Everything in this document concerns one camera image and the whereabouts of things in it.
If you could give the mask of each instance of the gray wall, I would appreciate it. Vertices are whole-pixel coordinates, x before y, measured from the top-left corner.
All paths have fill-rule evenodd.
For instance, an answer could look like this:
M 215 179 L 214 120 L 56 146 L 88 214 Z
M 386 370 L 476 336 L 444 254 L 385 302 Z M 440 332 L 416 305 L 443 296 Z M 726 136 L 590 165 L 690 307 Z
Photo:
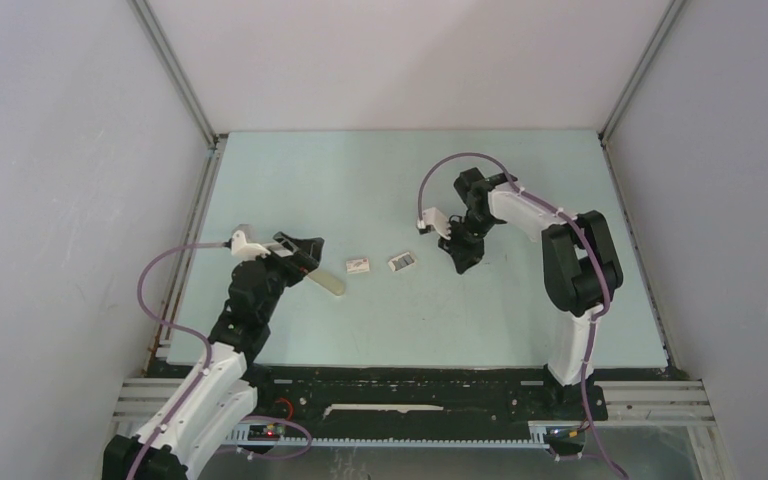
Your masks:
M 214 128 L 229 132 L 595 129 L 668 3 L 152 5 Z
M 611 148 L 679 359 L 768 478 L 768 2 L 690 2 Z
M 0 1 L 0 479 L 95 470 L 205 154 L 127 2 Z

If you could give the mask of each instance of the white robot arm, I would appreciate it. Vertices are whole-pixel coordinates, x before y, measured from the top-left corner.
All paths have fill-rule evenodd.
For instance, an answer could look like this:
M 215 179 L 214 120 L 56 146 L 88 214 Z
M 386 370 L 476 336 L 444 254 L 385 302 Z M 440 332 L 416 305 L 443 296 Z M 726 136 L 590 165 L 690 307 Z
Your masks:
M 555 306 L 569 312 L 565 321 L 555 325 L 555 346 L 548 370 L 562 386 L 578 383 L 590 323 L 602 308 L 601 291 L 590 260 L 579 259 L 575 252 L 577 239 L 566 220 L 521 195 L 519 184 L 511 185 L 503 174 L 485 178 L 473 168 L 460 174 L 455 190 L 467 205 L 466 215 L 449 217 L 437 208 L 425 209 L 417 221 L 420 232 L 437 232 L 440 248 L 452 256 L 461 274 L 481 260 L 484 236 L 494 225 L 515 225 L 531 241 L 542 242 L 546 291 Z M 586 232 L 613 295 L 622 284 L 622 270 L 604 217 L 598 212 L 566 214 Z M 589 376 L 593 366 L 587 368 Z
M 242 260 L 231 274 L 229 298 L 211 330 L 207 353 L 181 387 L 137 433 L 114 437 L 104 452 L 102 480 L 195 480 L 228 433 L 257 406 L 246 377 L 269 337 L 269 320 L 284 289 L 318 272 L 324 241 L 253 243 L 240 226 L 225 245 Z M 315 280 L 339 295 L 345 286 L 320 272 Z M 136 473 L 129 476 L 134 464 Z

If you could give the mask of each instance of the light blue table surface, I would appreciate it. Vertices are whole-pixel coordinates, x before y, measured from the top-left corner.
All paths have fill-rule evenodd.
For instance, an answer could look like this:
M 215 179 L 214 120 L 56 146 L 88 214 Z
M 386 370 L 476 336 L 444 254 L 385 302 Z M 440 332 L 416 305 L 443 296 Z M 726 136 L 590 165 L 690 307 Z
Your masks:
M 567 210 L 608 219 L 625 283 L 602 322 L 598 367 L 663 367 L 666 358 L 620 205 L 593 131 L 388 131 L 231 134 L 201 241 L 227 240 L 238 224 L 258 240 L 278 231 L 325 239 L 321 268 L 347 284 L 335 297 L 304 281 L 284 292 L 258 362 L 273 365 L 531 367 L 546 363 L 560 312 L 543 286 L 539 244 L 509 225 L 487 236 L 484 260 L 455 273 L 435 235 L 415 227 L 416 195 L 428 169 L 450 154 L 495 156 L 530 191 Z M 440 168 L 424 207 L 465 207 L 452 182 L 492 164 L 460 159 Z M 387 260 L 413 252 L 417 265 L 393 273 Z M 346 260 L 372 270 L 347 275 Z M 205 334 L 227 298 L 235 260 L 199 251 L 178 323 Z M 175 333 L 168 361 L 193 363 L 201 344 Z

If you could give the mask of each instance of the small white box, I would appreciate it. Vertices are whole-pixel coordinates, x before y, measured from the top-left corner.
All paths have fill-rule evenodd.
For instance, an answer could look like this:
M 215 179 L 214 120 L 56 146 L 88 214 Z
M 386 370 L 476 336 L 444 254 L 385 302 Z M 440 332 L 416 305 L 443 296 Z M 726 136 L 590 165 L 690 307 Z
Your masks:
M 411 252 L 405 252 L 391 258 L 387 265 L 390 265 L 390 270 L 398 272 L 399 270 L 416 265 L 416 257 Z
M 369 271 L 368 258 L 356 258 L 346 262 L 347 273 L 366 273 Z

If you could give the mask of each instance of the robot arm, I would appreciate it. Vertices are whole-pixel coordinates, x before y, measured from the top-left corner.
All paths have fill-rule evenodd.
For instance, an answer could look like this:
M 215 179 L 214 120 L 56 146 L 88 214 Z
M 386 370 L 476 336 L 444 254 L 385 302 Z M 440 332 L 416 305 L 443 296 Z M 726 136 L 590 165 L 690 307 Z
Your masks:
M 461 172 L 454 187 L 466 204 L 466 214 L 446 217 L 436 208 L 426 209 L 417 222 L 420 233 L 434 230 L 440 235 L 438 246 L 452 257 L 459 274 L 481 261 L 484 237 L 495 225 L 510 223 L 531 241 L 539 240 L 546 293 L 559 310 L 569 312 L 569 318 L 555 326 L 555 347 L 548 369 L 562 386 L 577 383 L 591 318 L 601 308 L 602 291 L 590 259 L 579 258 L 576 250 L 583 245 L 572 227 L 556 212 L 548 212 L 520 195 L 519 184 L 510 185 L 504 174 L 485 178 L 472 168 Z M 567 214 L 585 232 L 613 296 L 622 285 L 623 275 L 605 217 L 596 211 Z M 592 368 L 588 366 L 587 375 Z
M 158 430 L 135 479 L 197 479 L 228 432 L 257 406 L 257 388 L 247 373 L 269 338 L 268 323 L 278 299 L 285 288 L 317 270 L 324 241 L 280 232 L 274 243 L 252 243 L 250 238 L 250 228 L 240 226 L 229 242 L 232 255 L 242 262 L 231 274 L 228 300 L 208 337 L 210 365 L 202 355 L 181 387 L 134 437 L 117 435 L 110 441 L 102 480 L 124 480 L 138 452 Z M 198 376 L 203 378 L 192 388 Z M 167 418 L 175 406 L 177 411 Z

